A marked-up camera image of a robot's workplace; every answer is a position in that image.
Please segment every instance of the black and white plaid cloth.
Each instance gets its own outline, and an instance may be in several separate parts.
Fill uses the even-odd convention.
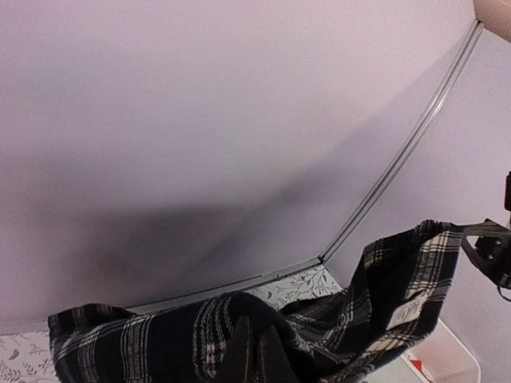
[[[245,293],[136,315],[87,305],[49,318],[64,382],[212,381],[238,318],[275,325],[303,382],[360,381],[430,334],[451,285],[462,229],[425,221],[368,245],[348,288],[280,312]]]

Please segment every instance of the metal edge trim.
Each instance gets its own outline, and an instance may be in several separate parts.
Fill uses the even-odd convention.
[[[173,307],[184,306],[190,303],[203,301],[205,299],[215,297],[219,294],[255,288],[261,285],[265,285],[267,283],[278,281],[282,278],[286,278],[293,274],[310,270],[318,266],[322,266],[321,261],[317,258],[313,258],[308,261],[298,263],[291,267],[284,267],[283,269],[272,271],[271,273],[268,274],[262,274],[242,281],[228,283],[212,289],[202,290],[191,294],[184,294],[160,302],[130,307],[127,310],[133,311],[137,314],[146,314],[153,311],[171,309]],[[29,333],[33,331],[48,331],[48,325],[46,321],[0,323],[0,336]]]
[[[401,170],[404,163],[410,158],[411,153],[418,146],[419,141],[424,137],[426,131],[431,126],[431,123],[434,121],[443,105],[445,104],[454,84],[458,80],[462,70],[465,68],[466,63],[470,59],[477,41],[481,36],[483,28],[484,24],[482,22],[479,22],[478,20],[473,21],[468,33],[465,36],[465,39],[461,44],[460,49],[458,50],[453,60],[453,63],[447,70],[444,79],[438,86],[437,91],[431,98],[425,111],[419,117],[414,128],[406,138],[402,147],[396,153],[395,157],[389,163],[386,170],[380,175],[362,202],[357,206],[348,220],[343,224],[335,239],[328,245],[323,253],[319,255],[318,258],[322,261],[322,263],[327,263],[332,259],[332,257],[334,257],[339,248],[344,244],[344,242],[346,242],[347,238],[362,222],[376,201],[388,188],[392,180]]]

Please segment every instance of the fabric label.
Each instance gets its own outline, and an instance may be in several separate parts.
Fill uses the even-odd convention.
[[[392,318],[390,319],[386,329],[389,330],[395,326],[417,319],[421,314],[422,307],[424,306],[424,303],[426,303],[427,299],[428,295],[422,293],[411,301],[398,307],[392,314]]]

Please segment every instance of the white wall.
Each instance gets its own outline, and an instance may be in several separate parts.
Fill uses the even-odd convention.
[[[0,322],[316,256],[473,18],[470,0],[0,8]]]
[[[458,224],[504,210],[511,171],[511,45],[484,32],[438,119],[329,269],[349,283],[363,247],[432,218]],[[483,382],[509,382],[511,305],[460,255],[442,311],[451,330],[481,363]]]

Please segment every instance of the floral pattern surface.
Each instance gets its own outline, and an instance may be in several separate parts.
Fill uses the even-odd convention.
[[[324,267],[294,274],[248,292],[279,309],[290,302],[339,291]],[[58,382],[50,355],[48,332],[0,336],[1,383]]]
[[[58,381],[44,331],[0,337],[0,382],[44,383]]]
[[[291,302],[322,297],[340,290],[341,288],[327,269],[320,266],[247,290],[247,292],[279,310]]]

